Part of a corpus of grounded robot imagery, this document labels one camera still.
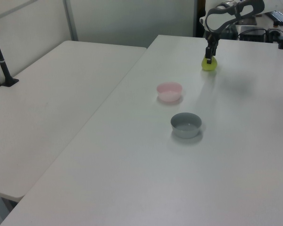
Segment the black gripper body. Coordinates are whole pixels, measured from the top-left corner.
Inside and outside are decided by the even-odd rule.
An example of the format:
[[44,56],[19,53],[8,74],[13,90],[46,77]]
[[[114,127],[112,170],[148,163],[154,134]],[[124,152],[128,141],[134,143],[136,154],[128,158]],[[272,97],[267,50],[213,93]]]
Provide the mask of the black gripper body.
[[205,39],[208,43],[208,48],[216,49],[219,42],[219,33],[212,31],[205,31]]

